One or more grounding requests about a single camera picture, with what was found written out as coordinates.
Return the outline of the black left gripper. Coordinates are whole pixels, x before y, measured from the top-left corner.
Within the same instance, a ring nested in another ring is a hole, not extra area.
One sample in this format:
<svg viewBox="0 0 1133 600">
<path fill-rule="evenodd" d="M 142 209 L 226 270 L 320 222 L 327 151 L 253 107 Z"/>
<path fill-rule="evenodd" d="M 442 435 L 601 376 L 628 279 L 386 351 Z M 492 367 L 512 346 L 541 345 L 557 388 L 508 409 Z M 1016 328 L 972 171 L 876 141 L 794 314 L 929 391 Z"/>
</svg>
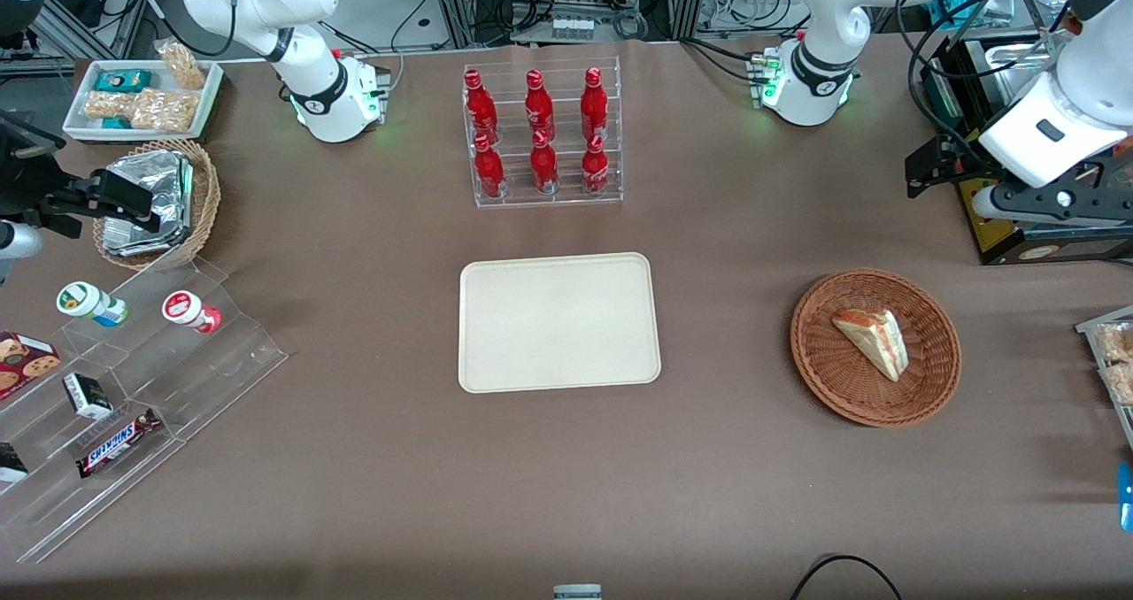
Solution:
<svg viewBox="0 0 1133 600">
<path fill-rule="evenodd" d="M 904 160 L 906 195 L 976 177 L 976 160 L 966 157 L 946 134 L 926 142 L 923 152 Z M 1080 162 L 1053 183 L 1032 188 L 1019 180 L 989 188 L 989 217 L 1077 228 L 1121 228 L 1132 221 L 1132 160 L 1128 153 Z"/>
</svg>

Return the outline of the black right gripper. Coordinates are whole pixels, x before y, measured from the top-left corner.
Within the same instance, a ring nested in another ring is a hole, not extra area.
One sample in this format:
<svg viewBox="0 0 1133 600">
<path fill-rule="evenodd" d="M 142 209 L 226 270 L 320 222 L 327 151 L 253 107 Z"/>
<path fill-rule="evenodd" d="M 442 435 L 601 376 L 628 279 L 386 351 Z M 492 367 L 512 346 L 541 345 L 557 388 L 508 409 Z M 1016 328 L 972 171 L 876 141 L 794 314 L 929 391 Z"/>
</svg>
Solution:
<svg viewBox="0 0 1133 600">
<path fill-rule="evenodd" d="M 152 212 L 152 192 L 111 170 L 88 177 L 88 198 L 54 196 L 69 183 L 54 152 L 67 144 L 12 112 L 1 112 L 1 216 L 22 218 L 31 228 L 60 235 L 80 235 L 80 221 L 117 218 L 157 233 L 161 218 Z"/>
</svg>

